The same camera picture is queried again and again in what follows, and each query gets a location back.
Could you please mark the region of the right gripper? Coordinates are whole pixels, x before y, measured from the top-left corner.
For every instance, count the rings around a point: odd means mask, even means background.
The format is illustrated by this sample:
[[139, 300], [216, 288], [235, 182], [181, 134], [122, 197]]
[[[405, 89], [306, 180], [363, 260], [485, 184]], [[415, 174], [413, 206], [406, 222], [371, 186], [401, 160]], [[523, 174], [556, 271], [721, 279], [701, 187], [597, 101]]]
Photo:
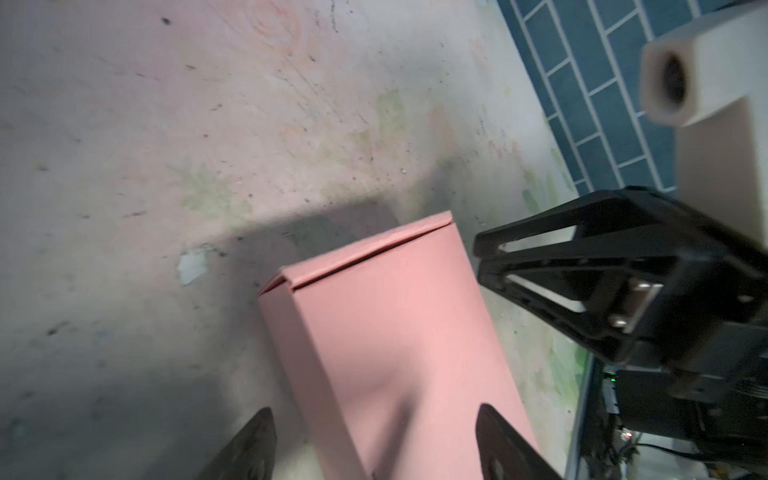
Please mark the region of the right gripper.
[[[545, 251], [501, 246], [574, 227]], [[603, 190], [476, 235], [479, 283], [606, 363], [656, 370], [661, 419], [767, 469], [767, 255], [661, 193]]]

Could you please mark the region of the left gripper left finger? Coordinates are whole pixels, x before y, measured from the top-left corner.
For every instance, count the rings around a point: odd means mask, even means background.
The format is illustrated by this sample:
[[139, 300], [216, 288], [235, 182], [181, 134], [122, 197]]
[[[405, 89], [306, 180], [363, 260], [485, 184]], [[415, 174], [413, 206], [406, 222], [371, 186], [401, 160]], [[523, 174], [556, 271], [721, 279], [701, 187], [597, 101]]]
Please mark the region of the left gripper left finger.
[[276, 460], [273, 412], [260, 409], [197, 475], [198, 480], [270, 480]]

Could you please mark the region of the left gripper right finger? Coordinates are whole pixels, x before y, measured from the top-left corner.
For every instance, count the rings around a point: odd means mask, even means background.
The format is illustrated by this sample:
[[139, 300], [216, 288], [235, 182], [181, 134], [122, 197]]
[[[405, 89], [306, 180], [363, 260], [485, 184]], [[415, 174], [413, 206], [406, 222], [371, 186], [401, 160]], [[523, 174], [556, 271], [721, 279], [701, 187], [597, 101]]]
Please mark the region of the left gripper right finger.
[[561, 479], [492, 405], [480, 406], [475, 435], [485, 480]]

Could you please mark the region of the pink paper box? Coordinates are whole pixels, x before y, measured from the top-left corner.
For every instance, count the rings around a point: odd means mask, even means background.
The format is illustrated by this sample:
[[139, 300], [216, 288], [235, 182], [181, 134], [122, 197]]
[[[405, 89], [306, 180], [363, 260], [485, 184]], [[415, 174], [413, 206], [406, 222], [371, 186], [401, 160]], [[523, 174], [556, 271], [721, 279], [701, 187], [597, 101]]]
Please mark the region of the pink paper box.
[[534, 437], [449, 212], [284, 267], [258, 304], [327, 479], [478, 479], [484, 404]]

